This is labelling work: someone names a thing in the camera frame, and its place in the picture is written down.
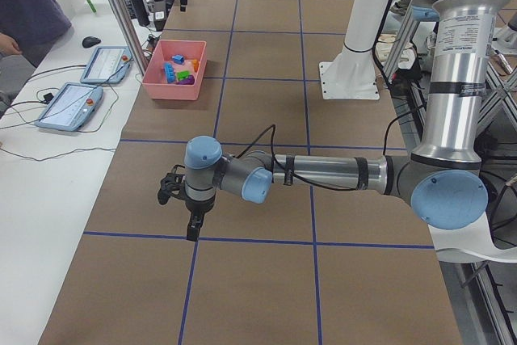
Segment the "bystander hand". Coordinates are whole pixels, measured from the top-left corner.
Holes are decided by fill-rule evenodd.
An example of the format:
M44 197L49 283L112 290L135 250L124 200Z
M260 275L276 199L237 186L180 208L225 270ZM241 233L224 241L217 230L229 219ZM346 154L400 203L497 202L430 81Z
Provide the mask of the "bystander hand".
M3 33L0 34L0 52L3 56L22 54L16 40Z

